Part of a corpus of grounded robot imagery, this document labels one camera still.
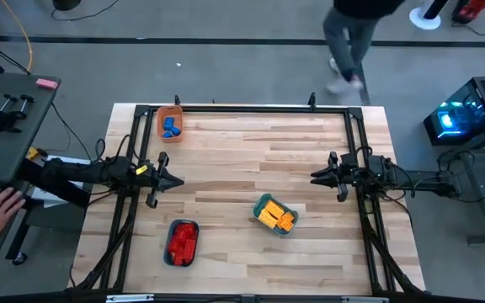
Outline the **slate blue plastic bin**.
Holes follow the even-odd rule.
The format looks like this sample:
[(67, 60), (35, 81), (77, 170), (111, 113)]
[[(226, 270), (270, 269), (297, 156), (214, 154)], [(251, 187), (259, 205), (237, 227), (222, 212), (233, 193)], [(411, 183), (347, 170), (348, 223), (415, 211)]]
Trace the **slate blue plastic bin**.
[[(197, 236), (195, 238), (195, 240), (196, 240), (196, 249), (197, 249), (197, 244), (198, 244), (198, 239), (199, 239), (199, 234), (200, 234), (200, 227), (199, 227), (199, 225), (195, 221), (188, 221), (188, 220), (175, 220), (175, 221), (173, 221), (171, 223), (171, 225), (169, 226), (169, 228), (168, 228), (168, 236), (167, 236), (166, 245), (165, 245), (164, 254), (163, 254), (164, 262), (167, 265), (170, 265), (170, 266), (173, 266), (173, 265), (172, 265), (172, 261), (171, 261), (171, 258), (170, 258), (170, 254), (168, 253), (168, 243), (169, 243), (170, 238), (172, 236), (177, 236), (177, 234), (176, 234), (176, 228), (181, 223), (194, 223), (195, 224), (195, 227), (197, 228)], [(194, 259), (189, 262), (189, 265), (188, 266), (190, 266), (194, 262), (195, 256), (194, 256)]]

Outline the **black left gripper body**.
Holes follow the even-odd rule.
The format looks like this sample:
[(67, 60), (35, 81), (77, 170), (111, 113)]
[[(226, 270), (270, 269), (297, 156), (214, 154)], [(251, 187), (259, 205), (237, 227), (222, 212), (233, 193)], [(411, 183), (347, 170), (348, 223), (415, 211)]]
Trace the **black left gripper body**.
[(140, 186), (140, 187), (148, 187), (148, 188), (156, 187), (159, 184), (157, 179), (156, 168), (152, 164), (143, 164), (143, 165), (147, 165), (148, 169), (140, 175), (136, 175), (136, 170), (135, 170), (134, 185)]

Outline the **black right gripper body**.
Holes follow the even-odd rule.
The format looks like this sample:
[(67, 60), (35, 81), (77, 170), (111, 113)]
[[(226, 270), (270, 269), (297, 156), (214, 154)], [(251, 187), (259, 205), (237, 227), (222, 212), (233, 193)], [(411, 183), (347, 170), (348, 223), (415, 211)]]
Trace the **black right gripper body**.
[(338, 165), (338, 184), (340, 186), (355, 185), (367, 186), (369, 184), (368, 172), (364, 167), (360, 167), (357, 157), (351, 154), (340, 156)]

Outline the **black desk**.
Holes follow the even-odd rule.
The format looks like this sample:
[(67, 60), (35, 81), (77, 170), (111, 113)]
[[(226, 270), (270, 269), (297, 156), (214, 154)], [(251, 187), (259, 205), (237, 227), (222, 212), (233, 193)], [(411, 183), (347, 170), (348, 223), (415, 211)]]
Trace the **black desk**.
[(34, 75), (1, 73), (0, 74), (0, 108), (5, 103), (4, 94), (13, 95), (18, 101), (10, 103), (6, 111), (21, 109), (21, 94), (36, 99), (34, 104), (27, 104), (25, 120), (18, 120), (15, 127), (21, 133), (0, 132), (0, 188), (5, 189), (15, 184), (16, 173), (31, 146), (48, 110), (53, 103), (57, 89), (50, 90), (38, 87), (35, 82), (40, 78)]

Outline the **silver aluminium bracket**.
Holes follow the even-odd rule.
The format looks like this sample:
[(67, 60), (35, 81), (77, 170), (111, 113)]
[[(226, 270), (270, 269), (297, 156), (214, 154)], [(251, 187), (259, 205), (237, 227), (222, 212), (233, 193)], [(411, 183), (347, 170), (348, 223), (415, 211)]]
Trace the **silver aluminium bracket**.
[(341, 303), (389, 303), (389, 300), (375, 296), (342, 296)]
[(121, 294), (108, 295), (105, 303), (146, 303), (154, 301), (154, 294)]

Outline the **black lit desktop computer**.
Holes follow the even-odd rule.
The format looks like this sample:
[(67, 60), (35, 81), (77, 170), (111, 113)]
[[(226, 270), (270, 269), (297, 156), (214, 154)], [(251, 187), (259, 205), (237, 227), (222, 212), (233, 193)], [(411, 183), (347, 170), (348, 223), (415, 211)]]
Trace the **black lit desktop computer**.
[(457, 146), (485, 131), (485, 77), (472, 77), (424, 119), (433, 146)]

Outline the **orange plastic bin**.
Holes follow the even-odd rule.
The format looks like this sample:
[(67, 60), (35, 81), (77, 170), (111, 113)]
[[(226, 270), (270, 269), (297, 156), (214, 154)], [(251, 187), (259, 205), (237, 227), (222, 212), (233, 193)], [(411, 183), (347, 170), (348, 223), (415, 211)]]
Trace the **orange plastic bin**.
[[(174, 125), (181, 130), (181, 135), (164, 139), (163, 133), (169, 130), (163, 129), (163, 120), (166, 117), (174, 117)], [(178, 105), (172, 106), (162, 106), (156, 112), (156, 120), (157, 120), (157, 136), (160, 138), (161, 141), (165, 143), (175, 143), (180, 142), (183, 140), (183, 133), (184, 133), (184, 111)]]

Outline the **black aluminium rig frame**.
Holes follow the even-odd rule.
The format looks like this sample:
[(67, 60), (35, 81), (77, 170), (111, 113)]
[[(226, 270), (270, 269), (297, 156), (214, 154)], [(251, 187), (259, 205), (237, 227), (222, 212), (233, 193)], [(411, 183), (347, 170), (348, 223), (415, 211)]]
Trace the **black aluminium rig frame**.
[[(116, 104), (106, 134), (114, 154), (137, 133), (144, 157), (169, 156), (184, 185), (160, 194), (108, 197), (87, 210), (72, 271), (69, 303), (105, 303), (108, 295), (154, 294), (163, 301), (301, 302), (342, 296), (409, 300), (424, 278), (408, 214), (396, 203), (351, 189), (310, 183), (329, 152), (393, 157), (382, 107), (186, 104), (183, 140), (157, 136), (155, 104)], [(263, 194), (295, 210), (287, 236), (259, 222)], [(194, 262), (164, 262), (168, 228), (195, 221)]]

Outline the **black clamp mount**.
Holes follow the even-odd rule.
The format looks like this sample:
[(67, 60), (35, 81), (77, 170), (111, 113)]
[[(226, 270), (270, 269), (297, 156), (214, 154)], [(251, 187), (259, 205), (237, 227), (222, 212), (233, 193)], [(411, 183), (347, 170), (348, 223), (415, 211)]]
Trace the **black clamp mount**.
[(5, 98), (5, 103), (0, 108), (0, 132), (21, 133), (22, 130), (14, 125), (18, 120), (25, 120), (27, 118), (28, 115), (25, 112), (25, 107), (27, 104), (34, 104), (36, 99), (27, 94), (21, 94), (20, 99), (23, 101), (21, 109), (19, 111), (6, 111), (8, 105), (10, 103), (15, 104), (18, 99), (10, 94), (4, 94), (3, 97)]

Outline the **white round fan base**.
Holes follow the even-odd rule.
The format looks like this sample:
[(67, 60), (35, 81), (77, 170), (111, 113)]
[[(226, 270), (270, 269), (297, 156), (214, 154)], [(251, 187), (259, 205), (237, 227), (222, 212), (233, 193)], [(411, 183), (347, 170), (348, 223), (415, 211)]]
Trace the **white round fan base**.
[(420, 5), (412, 9), (409, 19), (416, 27), (424, 30), (438, 29), (441, 25), (440, 12), (449, 0), (420, 0)]

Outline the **black desk support beam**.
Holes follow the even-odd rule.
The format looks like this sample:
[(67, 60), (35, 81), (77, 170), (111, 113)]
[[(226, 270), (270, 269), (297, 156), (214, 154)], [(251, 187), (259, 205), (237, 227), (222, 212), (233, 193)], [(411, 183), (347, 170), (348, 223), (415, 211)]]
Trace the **black desk support beam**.
[(33, 184), (35, 187), (81, 208), (86, 209), (88, 207), (90, 193), (66, 179), (49, 173), (46, 164), (41, 166), (24, 159), (16, 173), (16, 179)]

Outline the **person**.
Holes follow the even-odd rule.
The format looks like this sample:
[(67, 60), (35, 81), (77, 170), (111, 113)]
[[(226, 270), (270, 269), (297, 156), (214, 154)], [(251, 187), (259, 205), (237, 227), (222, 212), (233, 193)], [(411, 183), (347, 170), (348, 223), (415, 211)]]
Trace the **person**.
[(357, 74), (370, 48), (376, 26), (394, 14), (406, 0), (333, 0), (322, 23), (331, 54), (329, 66), (338, 79), (329, 83), (331, 93), (361, 90), (364, 83)]

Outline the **black round floor base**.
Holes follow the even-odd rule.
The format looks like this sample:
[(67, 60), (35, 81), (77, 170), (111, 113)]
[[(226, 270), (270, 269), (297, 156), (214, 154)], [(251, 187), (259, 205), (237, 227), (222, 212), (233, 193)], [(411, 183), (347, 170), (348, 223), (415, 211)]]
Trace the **black round floor base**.
[(82, 0), (52, 0), (55, 10), (69, 11), (76, 8)]

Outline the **red black case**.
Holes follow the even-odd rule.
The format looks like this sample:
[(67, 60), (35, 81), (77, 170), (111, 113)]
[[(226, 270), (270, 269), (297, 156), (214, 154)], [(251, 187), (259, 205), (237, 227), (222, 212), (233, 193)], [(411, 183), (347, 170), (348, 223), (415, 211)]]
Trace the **red black case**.
[(469, 24), (485, 9), (485, 0), (458, 0), (452, 15), (453, 23)]

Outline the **teal plastic bin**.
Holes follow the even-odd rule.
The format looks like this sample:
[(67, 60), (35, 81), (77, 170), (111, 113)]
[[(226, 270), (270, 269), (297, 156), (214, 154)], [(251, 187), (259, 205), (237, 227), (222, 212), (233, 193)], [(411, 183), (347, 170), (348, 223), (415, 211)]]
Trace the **teal plastic bin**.
[(291, 229), (290, 231), (283, 231), (283, 230), (281, 230), (281, 229), (278, 227), (277, 223), (276, 223), (276, 226), (275, 226), (275, 228), (274, 228), (274, 229), (271, 229), (271, 228), (269, 228), (269, 227), (268, 227), (268, 228), (269, 228), (271, 231), (275, 232), (276, 234), (278, 234), (278, 235), (280, 235), (280, 236), (287, 236), (287, 235), (289, 235), (289, 234), (291, 233), (291, 231), (294, 229), (294, 227), (295, 227), (296, 223), (298, 222), (299, 215), (298, 215), (298, 213), (297, 213), (295, 210), (292, 210), (292, 209), (291, 209), (291, 208), (289, 208), (288, 206), (286, 206), (286, 205), (284, 205), (284, 204), (280, 203), (280, 202), (279, 202), (277, 199), (275, 199), (275, 198), (274, 198), (274, 197), (273, 197), (271, 194), (263, 194), (263, 195), (262, 195), (262, 196), (261, 196), (261, 197), (258, 199), (258, 201), (256, 202), (256, 204), (255, 204), (255, 205), (254, 205), (254, 207), (253, 207), (253, 215), (254, 215), (254, 217), (255, 217), (255, 218), (258, 220), (258, 216), (259, 216), (260, 212), (261, 212), (262, 210), (264, 210), (264, 207), (265, 207), (266, 203), (267, 203), (267, 202), (268, 202), (270, 199), (271, 199), (271, 200), (273, 200), (273, 201), (274, 201), (276, 204), (278, 204), (279, 206), (281, 206), (281, 207), (284, 209), (284, 211), (285, 211), (285, 212), (286, 212), (286, 211), (289, 211), (289, 212), (291, 212), (291, 213), (292, 213), (292, 215), (294, 216), (294, 220), (293, 220), (293, 224), (294, 224), (294, 225), (293, 225), (293, 227), (292, 227), (292, 229)]

